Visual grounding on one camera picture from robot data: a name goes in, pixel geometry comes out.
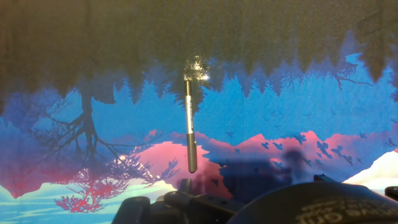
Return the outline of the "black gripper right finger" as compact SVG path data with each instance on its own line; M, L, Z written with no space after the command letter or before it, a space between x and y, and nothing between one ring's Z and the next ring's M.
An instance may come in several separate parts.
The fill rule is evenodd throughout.
M336 182L332 178L328 177L325 174L317 174L313 176L313 181L314 182Z

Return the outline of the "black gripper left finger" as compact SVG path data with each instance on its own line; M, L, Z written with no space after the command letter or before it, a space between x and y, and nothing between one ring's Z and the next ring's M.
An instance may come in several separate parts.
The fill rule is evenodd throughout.
M147 197L125 199L112 224L226 224L243 204L211 194L194 196L192 181L183 179L178 190L151 203Z

